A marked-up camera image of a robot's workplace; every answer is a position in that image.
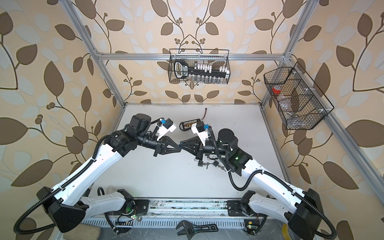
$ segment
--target black wire basket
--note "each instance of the black wire basket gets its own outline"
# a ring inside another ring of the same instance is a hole
[[[280,67],[264,74],[265,86],[287,130],[311,130],[334,109],[311,77],[314,86],[305,83],[300,76],[302,69],[296,63],[294,67]],[[329,106],[324,106],[315,92]]]
[[[228,84],[231,75],[229,50],[170,49],[169,82]]]

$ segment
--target red wire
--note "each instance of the red wire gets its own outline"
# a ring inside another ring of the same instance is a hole
[[[205,108],[205,113],[204,113],[204,117],[201,119],[203,120],[205,118],[205,115],[207,114],[207,108]]]

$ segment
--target metal bar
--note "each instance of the metal bar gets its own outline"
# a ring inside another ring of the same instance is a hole
[[[295,65],[292,59],[285,61],[285,64],[289,67]],[[308,80],[304,74],[300,73],[302,79],[311,86],[313,82]],[[320,95],[313,91],[315,97],[322,103],[323,106],[327,106],[324,99]],[[384,206],[384,178],[379,174],[377,169],[372,165],[370,159],[365,155],[363,150],[357,145],[353,140],[349,132],[345,129],[344,125],[339,121],[334,112],[330,112],[325,118],[325,123],[328,125],[330,130],[335,135],[336,139],[339,141],[345,152],[348,154],[350,159],[353,161],[357,169],[360,171],[361,175],[371,187],[372,191],[375,193],[380,203]]]
[[[269,123],[269,120],[268,120],[268,117],[265,113],[265,108],[262,108],[260,106],[260,111],[263,115],[263,119],[264,119],[264,122],[265,122],[265,125],[266,125],[266,129],[268,130],[268,133],[269,133],[269,137],[271,138],[271,142],[272,142],[272,145],[273,145],[273,148],[275,149],[275,153],[276,153],[276,157],[277,157],[277,160],[279,161],[279,164],[280,164],[280,168],[281,168],[281,171],[283,172],[283,176],[284,176],[284,179],[286,182],[289,182],[292,184],[292,178],[288,172],[288,168],[284,162],[284,156],[282,154],[282,152],[280,151],[280,148],[279,148],[279,144],[277,143],[277,139],[275,137],[275,135],[273,134],[273,129],[272,129],[272,126],[271,124]]]
[[[291,38],[288,42],[287,47],[285,48],[284,56],[290,57],[291,54],[293,53],[293,49],[295,48],[297,41],[299,40],[302,32],[304,31],[304,28],[307,25],[308,21],[310,20],[318,3],[319,3],[319,0],[307,0],[307,3],[304,6],[303,13],[299,19],[299,22],[297,23],[291,35]]]
[[[83,40],[83,43],[85,47],[87,48],[89,54],[91,55],[93,62],[96,64],[97,68],[99,68],[103,78],[105,79],[106,83],[110,87],[112,93],[116,97],[117,102],[120,106],[125,105],[125,101],[123,97],[121,96],[117,86],[115,85],[112,77],[110,76],[107,67],[104,65],[103,61],[98,58],[97,51],[95,46],[92,43],[91,38],[88,35],[87,30],[83,26],[81,20],[79,19],[78,15],[76,14],[76,11],[73,7],[73,4],[70,0],[60,0],[61,6],[63,7],[65,13],[68,15],[68,18],[71,20],[74,28],[76,29],[77,33],[79,34],[80,38]]]
[[[210,56],[223,56],[222,54],[215,54]],[[100,60],[169,60],[169,54],[161,53],[99,53],[96,55]],[[283,54],[229,54],[228,59],[231,61],[282,61]]]
[[[120,111],[119,111],[119,113],[118,113],[118,115],[117,115],[117,117],[115,119],[115,122],[112,125],[111,131],[109,132],[110,134],[117,130],[117,128],[118,128],[118,126],[120,124],[121,118],[124,115],[125,108],[126,108],[126,105],[121,107],[121,109],[120,109]]]

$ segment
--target wallpaper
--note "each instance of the wallpaper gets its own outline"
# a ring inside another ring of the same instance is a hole
[[[320,195],[324,214],[338,232],[336,239],[382,239],[384,208],[326,123],[310,131],[288,131],[274,104],[265,109],[293,184]],[[319,229],[331,232],[324,221]]]
[[[258,103],[266,91],[263,74],[276,68],[273,61],[230,62],[228,84],[179,83],[168,79],[166,61],[115,61],[107,65],[127,103]],[[110,91],[105,89],[104,96]]]
[[[61,182],[92,155],[120,110],[113,97],[104,97],[104,79],[56,3],[0,1],[2,239],[49,239],[53,228],[16,236],[13,225],[38,201],[37,191]],[[51,223],[38,208],[22,228]]]
[[[72,0],[99,52],[283,53],[304,0]]]
[[[326,92],[335,114],[384,174],[384,2],[319,5],[293,59]]]

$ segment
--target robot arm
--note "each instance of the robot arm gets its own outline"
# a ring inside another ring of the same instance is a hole
[[[229,129],[221,129],[217,141],[212,128],[202,121],[193,124],[191,129],[198,136],[181,141],[179,148],[193,154],[197,160],[202,160],[204,154],[216,155],[226,167],[231,184],[238,191],[245,190],[253,181],[276,198],[264,198],[248,191],[240,201],[240,211],[245,215],[262,213],[273,216],[287,223],[304,240],[312,240],[315,234],[328,239],[337,236],[332,223],[324,216],[320,197],[314,190],[305,192],[269,172],[237,146],[238,139]],[[237,187],[233,182],[232,172],[247,178],[247,183],[243,187]],[[322,219],[328,224],[332,234],[317,232]]]
[[[83,194],[105,170],[138,145],[154,149],[154,156],[181,151],[171,138],[164,136],[168,131],[176,129],[170,119],[160,119],[153,132],[148,131],[151,124],[149,116],[137,114],[124,129],[102,137],[93,156],[70,176],[52,188],[43,187],[39,190],[37,197],[40,201],[19,218],[13,228],[14,232],[31,234],[53,226],[57,226],[61,232],[68,232],[85,218],[110,211],[133,209],[133,196],[124,189],[98,197],[83,197]],[[21,230],[21,222],[40,205],[43,205],[54,224],[34,230]]]

